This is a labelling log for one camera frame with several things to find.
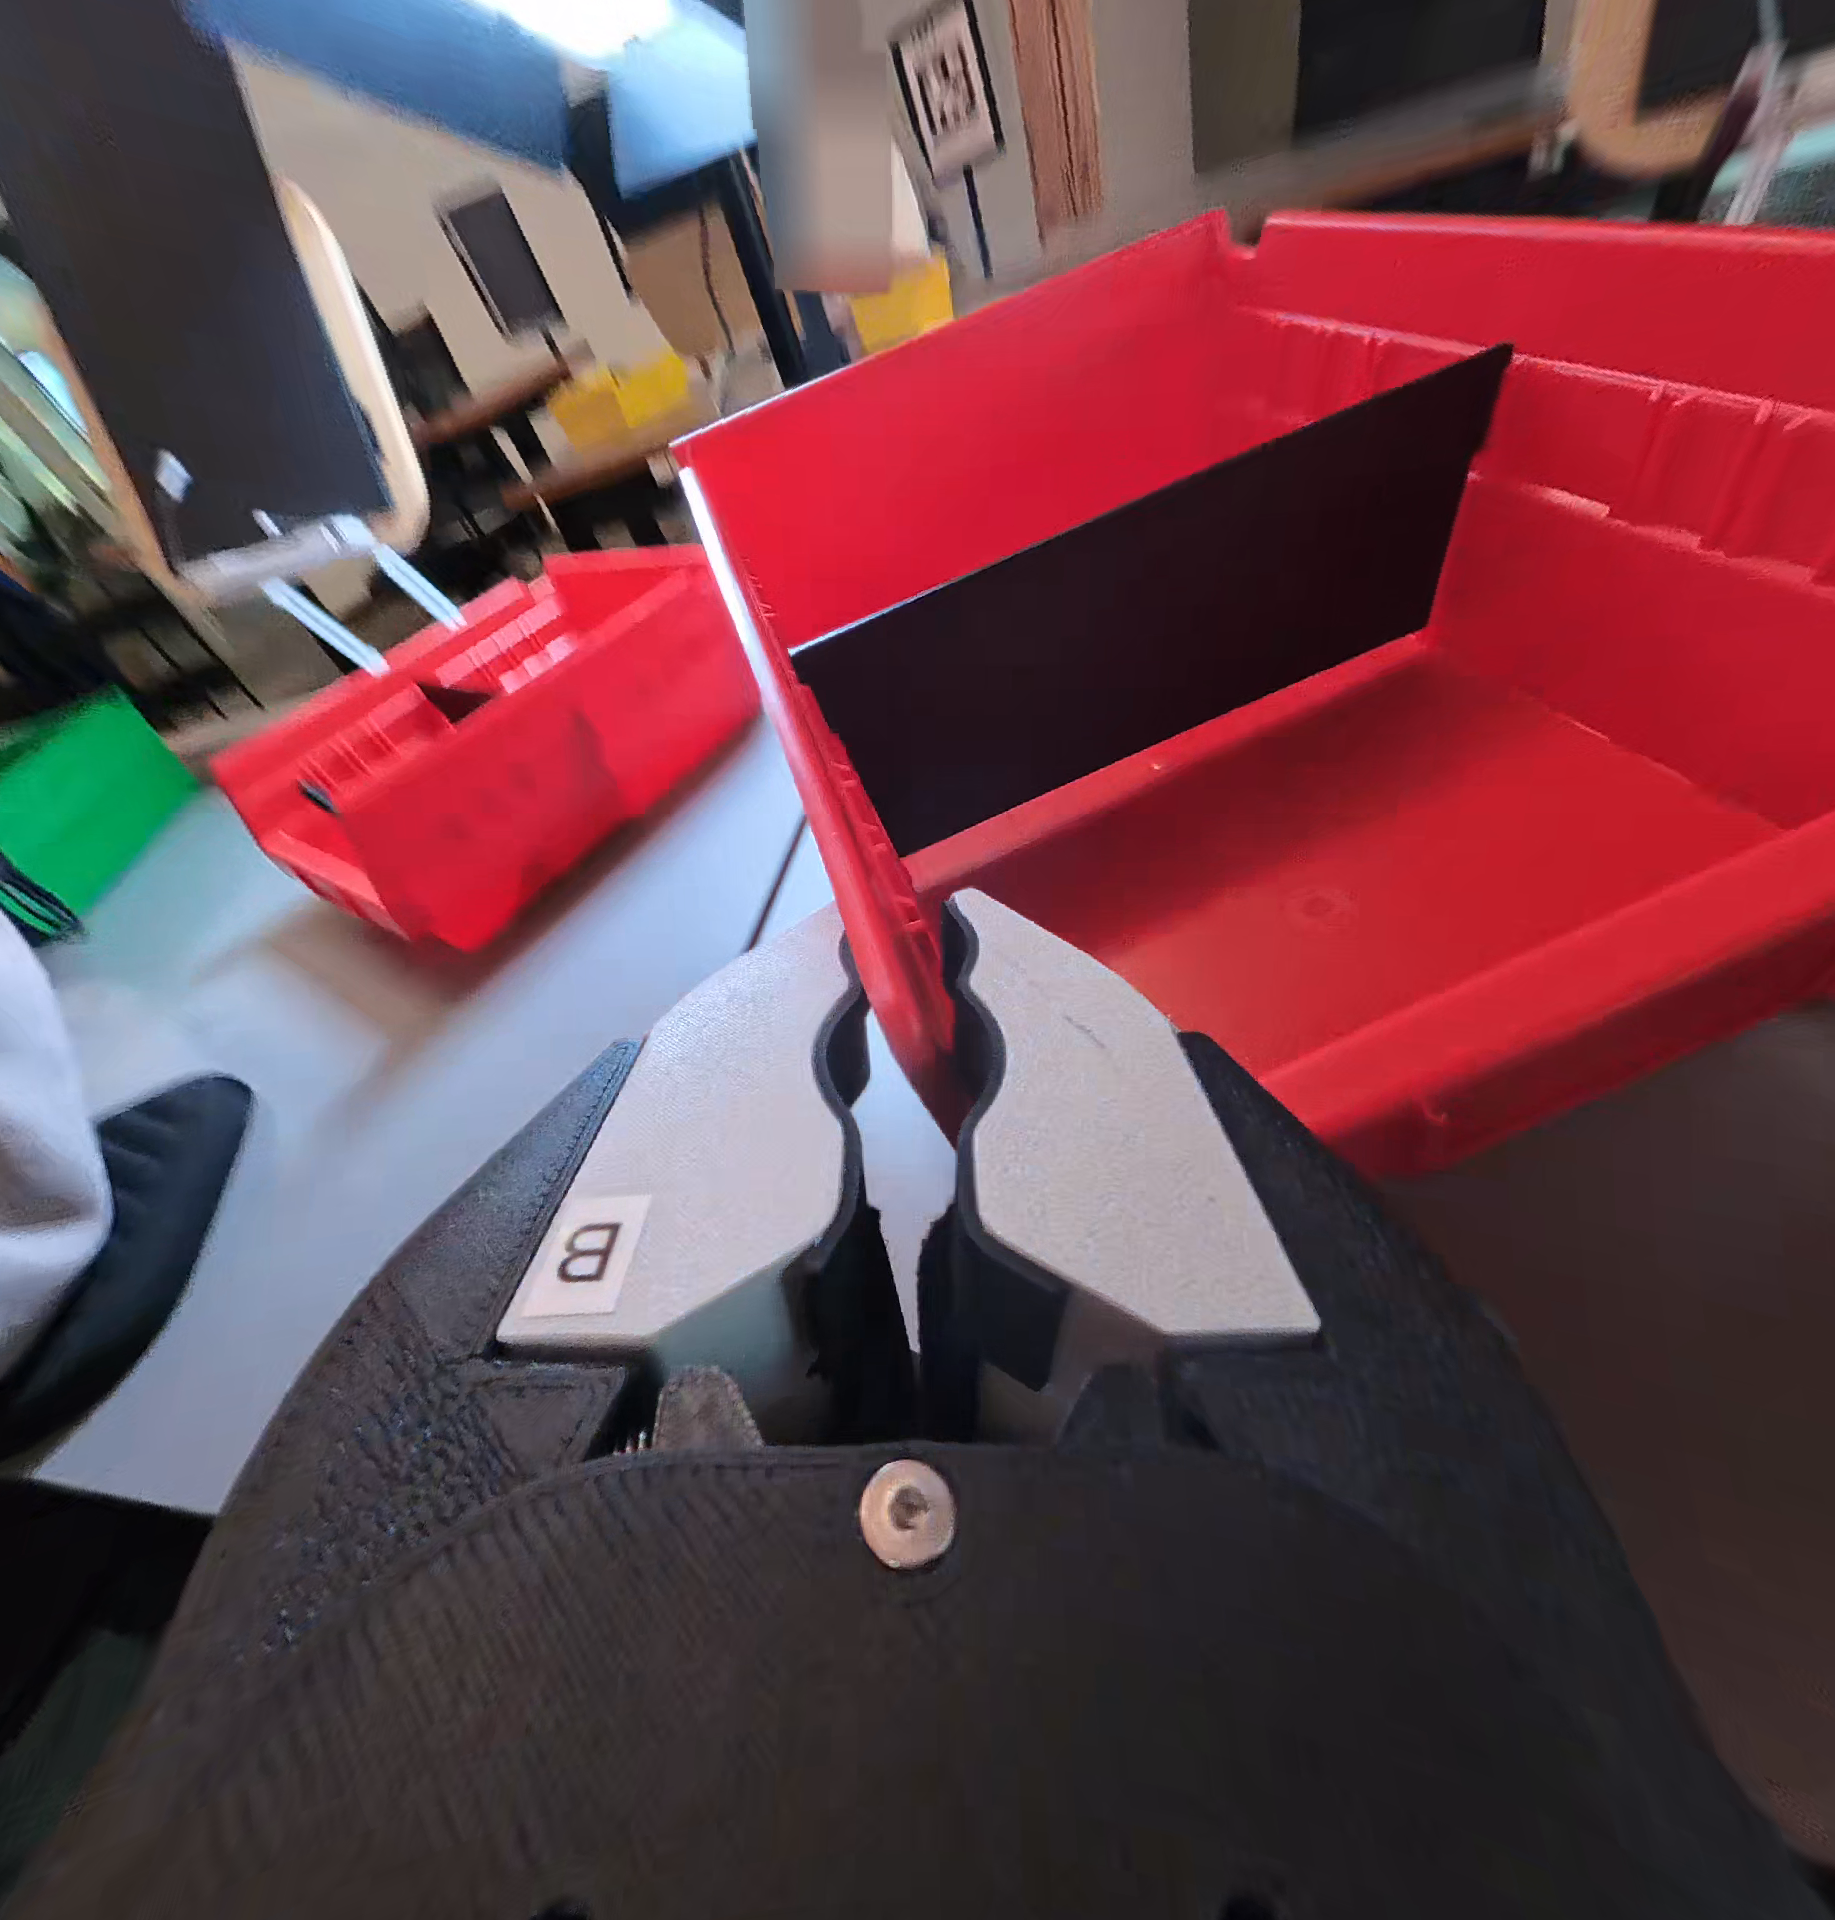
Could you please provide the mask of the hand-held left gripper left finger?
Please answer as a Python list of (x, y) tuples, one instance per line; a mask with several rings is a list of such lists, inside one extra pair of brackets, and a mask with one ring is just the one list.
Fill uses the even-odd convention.
[(639, 1043), (498, 1317), (501, 1353), (810, 1371), (810, 1269), (862, 1203), (865, 997), (806, 912)]

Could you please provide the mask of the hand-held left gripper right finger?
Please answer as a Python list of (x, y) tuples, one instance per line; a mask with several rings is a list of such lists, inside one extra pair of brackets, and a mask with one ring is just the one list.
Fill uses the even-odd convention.
[(1003, 898), (939, 911), (958, 1323), (991, 1377), (1080, 1388), (1111, 1362), (1297, 1353), (1319, 1311), (1187, 1035)]

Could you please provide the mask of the red plastic bin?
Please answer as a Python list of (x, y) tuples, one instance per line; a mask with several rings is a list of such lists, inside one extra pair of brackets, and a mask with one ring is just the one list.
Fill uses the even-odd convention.
[[(896, 855), (788, 652), (1516, 344), (1423, 630)], [(954, 1083), (979, 887), (1429, 1173), (1835, 997), (1835, 230), (1150, 230), (675, 443), (862, 987)]]
[(755, 712), (702, 546), (544, 556), (209, 765), (332, 911), (477, 954)]

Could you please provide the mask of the black bin divider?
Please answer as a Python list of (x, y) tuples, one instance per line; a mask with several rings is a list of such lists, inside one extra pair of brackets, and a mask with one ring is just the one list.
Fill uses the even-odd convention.
[(1432, 614), (1516, 344), (1190, 469), (788, 652), (920, 855)]

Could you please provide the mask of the green plastic bin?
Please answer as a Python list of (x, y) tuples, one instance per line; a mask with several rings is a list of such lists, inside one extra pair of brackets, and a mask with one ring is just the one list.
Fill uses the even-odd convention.
[(196, 793), (126, 692), (0, 729), (0, 911), (33, 945), (73, 937)]

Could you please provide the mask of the yellow plastic bin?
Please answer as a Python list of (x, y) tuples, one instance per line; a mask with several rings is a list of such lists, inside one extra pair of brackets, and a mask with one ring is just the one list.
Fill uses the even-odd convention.
[(625, 436), (675, 436), (691, 415), (691, 360), (683, 350), (656, 350), (646, 360), (595, 360), (544, 392), (544, 415), (567, 448), (610, 448)]
[(879, 358), (954, 323), (954, 260), (925, 254), (885, 293), (852, 295), (853, 350)]

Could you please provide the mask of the black white fiducial tag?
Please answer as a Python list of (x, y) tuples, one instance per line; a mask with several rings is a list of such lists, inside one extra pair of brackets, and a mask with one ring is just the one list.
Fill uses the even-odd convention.
[(1007, 153), (994, 73), (967, 0), (935, 0), (896, 20), (885, 33), (885, 65), (935, 185)]

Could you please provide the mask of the tilted light panel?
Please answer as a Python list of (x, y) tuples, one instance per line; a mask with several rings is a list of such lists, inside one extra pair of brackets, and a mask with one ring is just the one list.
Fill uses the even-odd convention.
[(755, 148), (739, 12), (685, 0), (201, 0), (209, 38), (639, 199)]

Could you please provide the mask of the black panel wooden frame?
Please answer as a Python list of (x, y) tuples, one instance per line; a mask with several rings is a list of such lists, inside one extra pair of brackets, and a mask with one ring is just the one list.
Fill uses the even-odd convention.
[(1679, 178), (1721, 123), (1835, 123), (1835, 0), (1573, 0), (1563, 131), (1614, 178)]
[(0, 0), (0, 205), (158, 568), (158, 448), (185, 556), (390, 508), (413, 443), (353, 271), (185, 4)]

